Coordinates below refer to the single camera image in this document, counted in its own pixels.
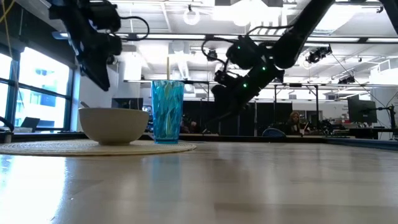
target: person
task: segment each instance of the person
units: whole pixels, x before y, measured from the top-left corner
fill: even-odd
[[[300,114],[297,111],[293,111],[290,114],[290,118],[287,121],[286,134],[300,134]]]

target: ceiling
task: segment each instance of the ceiling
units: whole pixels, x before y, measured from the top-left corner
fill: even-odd
[[[17,2],[39,18],[48,22],[59,31],[64,31],[60,21],[48,20],[47,6],[44,0],[17,0]],[[200,13],[200,20],[194,26],[184,22],[184,12],[187,10],[187,2],[182,1],[132,1],[119,0],[118,12],[120,16],[140,16],[144,18],[150,26],[151,33],[173,33],[173,34],[244,34],[249,30],[247,26],[237,26],[233,21],[213,20],[214,14],[219,8],[214,6],[214,0],[190,1],[192,9]],[[286,11],[287,22],[292,21],[308,3],[308,0],[297,0],[295,7],[288,7]],[[378,36],[395,37],[397,36],[386,12],[376,13],[377,6],[362,7],[352,16],[349,21],[327,35],[343,36]],[[236,17],[245,16],[244,11],[237,12]],[[146,32],[146,27],[140,21],[122,21],[120,32]],[[167,69],[167,56],[169,55],[169,43],[171,40],[145,40],[135,42],[142,58],[148,64],[143,67],[145,78],[159,78],[165,75]],[[186,41],[190,48],[199,47],[200,41]],[[216,49],[219,57],[224,57],[229,44],[225,42],[209,42],[207,47]],[[332,56],[328,56],[311,69],[304,68],[301,63],[286,71],[286,77],[295,77],[298,81],[307,81],[308,78],[314,80],[318,77],[327,79],[341,74],[345,69],[354,68],[355,75],[358,77],[368,77],[369,68],[383,62],[386,57],[398,55],[398,45],[371,45],[371,44],[332,44],[333,54],[339,62]],[[191,74],[202,74],[201,79],[207,79],[207,72],[216,70],[216,62],[207,62],[201,52],[190,52],[184,60],[187,61],[188,69]],[[177,61],[170,58],[171,70],[178,70]]]

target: woven placemat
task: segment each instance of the woven placemat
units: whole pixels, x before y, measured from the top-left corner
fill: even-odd
[[[153,141],[134,141],[129,146],[100,146],[91,140],[41,141],[0,144],[0,154],[26,156],[126,156],[191,151],[195,145],[154,144]]]

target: window frame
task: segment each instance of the window frame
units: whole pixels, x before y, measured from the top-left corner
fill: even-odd
[[[10,53],[8,47],[3,44],[0,44],[0,54],[6,55],[10,57]],[[16,50],[12,50],[12,60],[11,60],[11,69],[10,69],[10,79],[0,78],[0,83],[4,83],[8,85],[8,95],[7,95],[7,103],[6,103],[6,116],[5,118],[10,121],[12,124],[15,124],[15,116],[16,116],[16,109],[17,109],[17,97],[18,97],[18,89],[16,88],[16,82],[14,81],[13,77],[16,77],[19,81],[19,71],[21,65],[21,53]],[[73,82],[74,82],[74,75],[75,69],[69,67],[69,77],[67,83],[67,94],[59,94],[54,91],[45,90],[42,88],[38,88],[31,85],[26,85],[23,83],[19,83],[19,88],[28,89],[31,91],[35,91],[37,93],[43,93],[50,96],[61,97],[65,99],[65,110],[64,110],[64,119],[63,119],[63,128],[36,128],[36,131],[69,131],[70,130],[70,120],[72,115],[72,94],[73,94]]]

